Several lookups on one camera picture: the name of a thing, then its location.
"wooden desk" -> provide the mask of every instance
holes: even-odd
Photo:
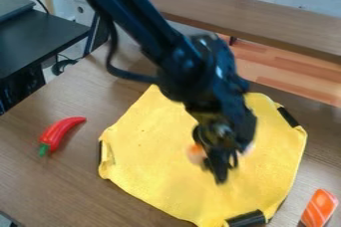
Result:
[[[136,49],[127,48],[127,57],[137,58],[125,65],[135,63],[135,69],[148,71]],[[99,177],[98,137],[147,88],[109,75],[103,56],[96,52],[0,117],[0,211],[34,227],[192,226]],[[341,111],[264,86],[253,89],[287,106],[309,133],[293,189],[270,224],[296,226],[316,188],[341,198]],[[76,114],[88,121],[67,137],[62,150],[40,158],[37,138],[42,130]],[[340,222],[338,209],[330,226]]]
[[[151,0],[169,20],[341,63],[341,19],[256,0]]]

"orange plastic item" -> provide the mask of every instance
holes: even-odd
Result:
[[[204,161],[205,158],[207,158],[207,155],[200,144],[193,144],[188,147],[187,149],[187,158],[189,161],[193,164],[200,165]]]
[[[305,208],[301,222],[307,227],[322,227],[333,215],[338,199],[329,191],[318,189]]]

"wooden table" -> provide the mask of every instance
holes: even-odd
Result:
[[[137,47],[125,49],[129,62],[122,66],[151,69]],[[99,177],[98,137],[147,88],[109,75],[104,54],[100,50],[81,61],[0,117],[0,211],[34,227],[192,226]],[[287,106],[309,133],[292,191],[270,224],[296,226],[316,188],[341,198],[341,111],[264,86],[253,89]],[[60,151],[40,158],[39,134],[69,115],[85,115],[88,121],[68,135]],[[340,222],[338,209],[330,226]]]

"wooden shelf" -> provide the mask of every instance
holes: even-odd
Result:
[[[256,0],[151,0],[193,27],[341,63],[341,19]]]

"orange toy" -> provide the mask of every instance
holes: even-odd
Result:
[[[305,208],[301,222],[307,227],[322,227],[328,222],[338,204],[339,201],[333,194],[318,189]]]

